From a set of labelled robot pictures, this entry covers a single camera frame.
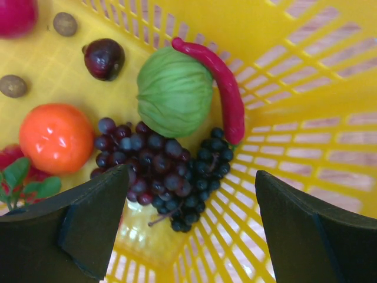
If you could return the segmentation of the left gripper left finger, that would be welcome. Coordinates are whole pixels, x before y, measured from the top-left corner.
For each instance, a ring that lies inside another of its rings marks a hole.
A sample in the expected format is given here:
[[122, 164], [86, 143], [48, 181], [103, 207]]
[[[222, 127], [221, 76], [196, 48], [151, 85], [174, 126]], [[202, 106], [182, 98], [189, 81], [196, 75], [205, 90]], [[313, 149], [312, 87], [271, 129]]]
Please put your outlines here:
[[105, 173], [1, 216], [1, 282], [100, 282], [128, 189], [128, 169]]

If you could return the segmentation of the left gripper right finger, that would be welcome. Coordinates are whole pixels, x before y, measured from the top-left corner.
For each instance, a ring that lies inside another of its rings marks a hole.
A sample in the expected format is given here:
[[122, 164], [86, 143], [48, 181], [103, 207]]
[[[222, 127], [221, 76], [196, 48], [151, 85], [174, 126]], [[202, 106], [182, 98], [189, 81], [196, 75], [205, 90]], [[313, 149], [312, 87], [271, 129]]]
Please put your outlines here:
[[376, 282], [376, 219], [264, 170], [257, 171], [255, 188], [277, 282]]

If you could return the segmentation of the purple grape bunch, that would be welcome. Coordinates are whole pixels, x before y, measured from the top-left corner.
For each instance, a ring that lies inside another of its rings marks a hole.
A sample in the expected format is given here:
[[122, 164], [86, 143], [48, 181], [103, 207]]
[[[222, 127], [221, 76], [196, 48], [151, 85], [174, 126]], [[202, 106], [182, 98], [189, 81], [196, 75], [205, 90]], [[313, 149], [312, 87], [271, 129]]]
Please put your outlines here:
[[190, 153], [175, 139], [152, 131], [142, 121], [117, 125], [109, 117], [98, 122], [100, 135], [94, 146], [99, 151], [94, 178], [124, 164], [128, 168], [127, 199], [141, 206], [174, 209], [192, 191], [189, 181]]

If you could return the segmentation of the black grape bunch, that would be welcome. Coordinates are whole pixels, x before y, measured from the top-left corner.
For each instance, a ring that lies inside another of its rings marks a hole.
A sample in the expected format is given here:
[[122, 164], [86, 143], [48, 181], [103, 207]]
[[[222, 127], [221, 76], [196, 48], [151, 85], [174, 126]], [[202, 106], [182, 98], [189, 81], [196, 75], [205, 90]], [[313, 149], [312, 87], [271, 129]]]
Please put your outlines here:
[[234, 149], [225, 139], [224, 130], [215, 127], [200, 143], [195, 157], [182, 150], [180, 160], [163, 175], [163, 191], [156, 191], [152, 205], [158, 218], [149, 227], [168, 219], [172, 230], [187, 233], [199, 221], [211, 194], [230, 172]]

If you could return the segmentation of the green cabbage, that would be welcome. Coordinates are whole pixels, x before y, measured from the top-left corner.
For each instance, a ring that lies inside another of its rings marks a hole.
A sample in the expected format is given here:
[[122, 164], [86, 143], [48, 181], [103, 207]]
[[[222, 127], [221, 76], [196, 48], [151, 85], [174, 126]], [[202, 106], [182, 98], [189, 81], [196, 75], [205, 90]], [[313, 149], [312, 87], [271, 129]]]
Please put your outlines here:
[[168, 138], [193, 134], [207, 119], [213, 77], [197, 60], [171, 47], [154, 52], [137, 76], [138, 114]]

